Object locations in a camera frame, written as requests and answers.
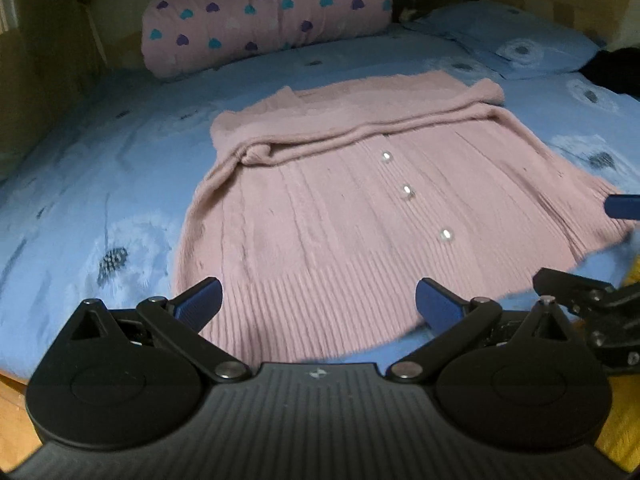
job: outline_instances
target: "black cloth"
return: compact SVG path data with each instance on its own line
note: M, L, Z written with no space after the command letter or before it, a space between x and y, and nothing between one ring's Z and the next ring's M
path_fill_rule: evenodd
M601 50L580 73L589 81L616 94L640 97L640 48Z

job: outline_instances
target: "white logo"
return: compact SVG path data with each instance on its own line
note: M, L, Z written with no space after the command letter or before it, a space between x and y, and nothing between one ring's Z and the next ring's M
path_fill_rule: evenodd
M316 368L316 370L314 370L313 372L309 372L309 375L312 376L314 379L322 379L326 377L328 373L322 370L322 368Z

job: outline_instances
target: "teal heart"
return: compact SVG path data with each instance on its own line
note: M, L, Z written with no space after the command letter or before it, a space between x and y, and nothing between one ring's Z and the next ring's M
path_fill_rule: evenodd
M334 4L333 0L320 0L320 7L329 7Z

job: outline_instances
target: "folded sweater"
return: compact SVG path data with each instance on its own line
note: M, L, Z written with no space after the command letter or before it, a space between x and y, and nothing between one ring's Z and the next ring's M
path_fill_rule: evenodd
M252 365L346 354L419 323L425 276L498 298L621 241L630 224L603 210L616 190L503 99L431 72L284 88L221 114L173 278L176 294L222 281L202 335Z

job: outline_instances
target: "blue pillow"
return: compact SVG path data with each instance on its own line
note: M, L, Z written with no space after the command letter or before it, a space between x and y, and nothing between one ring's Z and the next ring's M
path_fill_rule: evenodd
M457 41L506 79L574 72L599 51L577 30L486 0L436 9L404 26Z

